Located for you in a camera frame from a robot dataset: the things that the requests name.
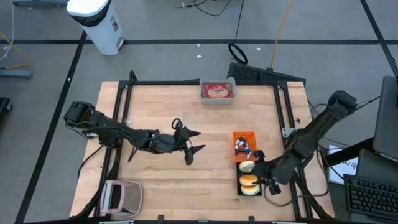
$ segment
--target black floor tape line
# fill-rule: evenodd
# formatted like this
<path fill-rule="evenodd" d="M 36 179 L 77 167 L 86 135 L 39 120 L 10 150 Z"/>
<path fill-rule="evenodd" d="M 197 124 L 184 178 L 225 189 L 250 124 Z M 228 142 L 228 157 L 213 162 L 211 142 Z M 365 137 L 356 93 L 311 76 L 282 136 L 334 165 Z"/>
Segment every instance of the black floor tape line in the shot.
<path fill-rule="evenodd" d="M 230 44 L 233 39 L 178 39 L 178 40 L 125 40 L 126 45 L 145 44 Z M 374 44 L 398 44 L 398 40 L 279 40 L 278 44 L 307 44 L 307 45 L 374 45 Z M 80 40 L 14 40 L 14 44 L 79 44 Z M 237 44 L 275 44 L 272 39 L 242 39 Z M 91 40 L 85 40 L 85 44 L 93 44 Z"/>
<path fill-rule="evenodd" d="M 386 55 L 387 61 L 390 64 L 390 67 L 392 69 L 392 72 L 396 77 L 398 77 L 398 68 L 396 61 L 394 57 L 392 56 L 390 49 L 388 49 L 388 46 L 386 42 L 384 41 L 383 35 L 380 32 L 379 26 L 377 26 L 376 20 L 374 20 L 374 17 L 372 15 L 372 12 L 366 2 L 366 0 L 361 0 L 361 4 L 363 6 L 363 9 L 365 10 L 365 13 L 369 19 L 369 22 L 372 25 L 373 31 L 376 34 L 377 39 L 380 41 L 381 48 L 383 49 L 384 54 Z"/>
<path fill-rule="evenodd" d="M 72 82 L 73 75 L 75 74 L 75 70 L 76 70 L 77 64 L 79 62 L 81 50 L 83 49 L 84 41 L 85 41 L 86 37 L 87 37 L 87 34 L 85 32 L 83 32 L 81 34 L 80 43 L 77 46 L 75 56 L 73 57 L 72 63 L 70 65 L 68 75 L 65 79 L 65 83 L 63 84 L 60 98 L 58 99 L 57 106 L 55 107 L 55 111 L 54 111 L 54 114 L 51 119 L 49 130 L 47 131 L 42 149 L 40 150 L 39 158 L 37 159 L 35 168 L 32 173 L 32 177 L 30 178 L 29 184 L 27 186 L 27 189 L 26 189 L 26 192 L 24 195 L 24 199 L 22 200 L 21 206 L 19 207 L 19 211 L 18 211 L 16 220 L 15 220 L 15 223 L 20 224 L 20 223 L 23 223 L 25 220 L 26 213 L 29 209 L 30 201 L 32 200 L 37 182 L 39 181 L 40 173 L 43 169 L 45 158 L 47 157 L 47 153 L 49 152 L 51 141 L 54 136 L 55 128 L 57 127 L 58 120 L 60 119 L 63 104 L 65 103 L 65 99 L 67 98 L 68 90 L 69 90 L 70 84 Z"/>

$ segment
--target desk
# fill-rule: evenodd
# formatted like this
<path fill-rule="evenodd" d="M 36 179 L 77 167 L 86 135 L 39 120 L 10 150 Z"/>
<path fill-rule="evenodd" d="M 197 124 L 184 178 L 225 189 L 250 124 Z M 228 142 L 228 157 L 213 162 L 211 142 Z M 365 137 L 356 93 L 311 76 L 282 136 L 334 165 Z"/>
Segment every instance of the desk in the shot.
<path fill-rule="evenodd" d="M 103 82 L 99 93 L 96 109 L 109 117 L 113 113 L 117 87 L 118 82 Z M 311 121 L 303 83 L 291 82 L 288 87 L 294 119 L 300 119 L 296 127 L 302 128 Z M 153 155 L 138 151 L 133 160 L 127 162 L 131 145 L 124 142 L 118 179 L 136 180 L 144 191 L 142 210 L 135 219 L 156 220 L 159 214 L 165 215 L 166 220 L 247 220 L 250 215 L 259 221 L 295 219 L 291 205 L 279 208 L 267 203 L 263 197 L 238 196 L 236 193 L 233 131 L 254 131 L 257 148 L 264 151 L 266 160 L 283 152 L 273 87 L 237 86 L 237 92 L 232 105 L 203 105 L 199 86 L 133 86 L 128 126 L 172 134 L 171 122 L 180 118 L 188 128 L 202 133 L 191 138 L 192 144 L 206 144 L 195 154 L 193 164 L 186 166 L 183 152 Z M 282 107 L 285 106 L 284 100 L 281 102 Z M 119 111 L 120 121 L 123 105 Z M 284 117 L 288 125 L 286 112 Z M 89 140 L 85 158 L 97 148 L 98 140 Z M 71 215 L 80 212 L 97 190 L 103 159 L 104 151 L 82 169 Z M 315 156 L 305 168 L 305 174 L 313 194 L 325 191 L 326 181 Z M 289 186 L 280 187 L 281 194 L 267 194 L 278 203 L 289 201 Z M 329 195 L 317 200 L 334 216 Z M 302 204 L 300 211 L 304 217 Z"/>

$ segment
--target white trash can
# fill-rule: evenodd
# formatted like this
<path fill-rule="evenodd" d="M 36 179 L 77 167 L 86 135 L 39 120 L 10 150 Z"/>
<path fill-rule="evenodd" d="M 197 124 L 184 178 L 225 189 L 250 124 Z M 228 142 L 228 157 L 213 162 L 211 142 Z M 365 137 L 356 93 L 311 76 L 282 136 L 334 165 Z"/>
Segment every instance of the white trash can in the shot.
<path fill-rule="evenodd" d="M 105 55 L 116 55 L 124 34 L 111 0 L 69 0 L 67 11 Z"/>

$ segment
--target yellow cable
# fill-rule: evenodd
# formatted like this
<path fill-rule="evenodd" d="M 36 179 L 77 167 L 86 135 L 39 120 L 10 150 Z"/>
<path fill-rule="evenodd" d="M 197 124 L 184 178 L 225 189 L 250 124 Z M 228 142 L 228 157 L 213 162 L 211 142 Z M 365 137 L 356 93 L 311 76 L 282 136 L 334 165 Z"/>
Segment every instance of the yellow cable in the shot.
<path fill-rule="evenodd" d="M 0 35 L 9 43 L 11 44 L 12 47 L 14 47 L 17 51 L 19 51 L 19 53 L 21 53 L 22 56 L 24 56 L 24 58 L 26 60 L 30 60 L 29 56 L 27 56 L 20 48 L 18 48 L 17 46 L 15 46 L 14 44 L 11 43 L 11 41 L 2 33 L 0 32 Z"/>
<path fill-rule="evenodd" d="M 7 67 L 6 69 L 28 67 L 28 66 L 29 66 L 29 64 L 13 65 L 13 66 Z"/>
<path fill-rule="evenodd" d="M 287 15 L 289 14 L 290 8 L 292 7 L 292 4 L 293 4 L 293 0 L 290 0 L 289 6 L 287 7 L 287 10 L 285 12 L 284 20 L 282 21 L 282 24 L 280 25 L 280 28 L 278 31 L 278 36 L 276 37 L 276 40 L 275 40 L 274 52 L 272 53 L 272 59 L 271 59 L 271 64 L 269 65 L 269 68 L 272 68 L 272 65 L 274 64 L 276 48 L 278 46 L 278 40 L 279 40 L 280 34 L 282 33 L 282 29 L 284 28 L 286 18 L 287 18 Z"/>

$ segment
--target trash can lid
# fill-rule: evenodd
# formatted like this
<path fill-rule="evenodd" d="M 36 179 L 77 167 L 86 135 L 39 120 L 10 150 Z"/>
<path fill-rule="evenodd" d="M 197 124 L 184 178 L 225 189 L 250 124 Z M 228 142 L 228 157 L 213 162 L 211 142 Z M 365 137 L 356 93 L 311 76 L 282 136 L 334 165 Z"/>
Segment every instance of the trash can lid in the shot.
<path fill-rule="evenodd" d="M 71 16 L 94 16 L 101 12 L 109 0 L 69 0 L 67 11 Z"/>

